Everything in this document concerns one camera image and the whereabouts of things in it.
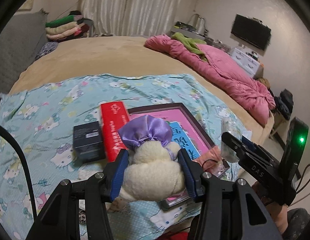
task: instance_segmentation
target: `barcode sticker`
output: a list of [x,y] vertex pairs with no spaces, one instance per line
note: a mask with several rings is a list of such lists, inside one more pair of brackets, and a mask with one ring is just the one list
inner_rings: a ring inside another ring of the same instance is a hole
[[85,135],[86,138],[90,138],[90,137],[94,137],[97,136],[98,132],[92,132],[92,133],[88,133],[87,135]]

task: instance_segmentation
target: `light blue blanket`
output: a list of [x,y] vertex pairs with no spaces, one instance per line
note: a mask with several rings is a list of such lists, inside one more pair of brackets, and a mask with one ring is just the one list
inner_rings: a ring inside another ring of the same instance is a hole
[[[102,162],[82,165],[72,150],[74,125],[100,119],[101,102],[122,100],[126,108],[172,102],[183,103],[220,145],[221,118],[227,116],[244,130],[240,120],[216,96],[189,75],[116,77],[109,74],[72,78],[12,96],[0,103],[0,124],[15,137],[30,168],[37,211],[57,184],[76,180],[79,171],[100,171]],[[227,178],[237,178],[233,164]],[[115,239],[155,239],[170,225],[199,213],[192,201],[162,212],[154,202],[130,203],[110,213]],[[33,223],[21,163],[12,147],[0,138],[0,221],[12,239],[25,239]],[[80,233],[87,237],[86,227]]]

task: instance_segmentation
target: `pink quilt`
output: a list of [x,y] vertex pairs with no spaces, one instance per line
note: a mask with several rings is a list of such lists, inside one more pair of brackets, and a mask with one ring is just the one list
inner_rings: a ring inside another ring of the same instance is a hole
[[193,68],[223,89],[262,126],[265,126],[269,110],[275,108],[274,98],[267,88],[250,78],[227,53],[205,44],[197,46],[205,53],[208,62],[204,62],[199,56],[189,52],[180,41],[172,40],[167,35],[153,36],[145,42],[145,47],[168,53],[172,58]]

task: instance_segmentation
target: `white drawer cabinet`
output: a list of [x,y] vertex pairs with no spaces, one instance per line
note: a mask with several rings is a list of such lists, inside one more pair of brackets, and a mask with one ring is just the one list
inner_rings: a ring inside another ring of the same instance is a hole
[[251,78],[260,78],[263,76],[263,67],[249,55],[237,48],[232,49],[230,55]]

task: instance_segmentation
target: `person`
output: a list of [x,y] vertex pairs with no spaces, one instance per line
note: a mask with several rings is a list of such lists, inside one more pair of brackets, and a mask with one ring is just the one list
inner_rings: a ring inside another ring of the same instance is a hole
[[[252,189],[260,197],[261,185],[256,182]],[[296,240],[310,221],[310,215],[304,208],[288,210],[287,205],[279,205],[271,199],[262,196],[261,201],[265,205],[271,218],[274,220],[284,240]]]

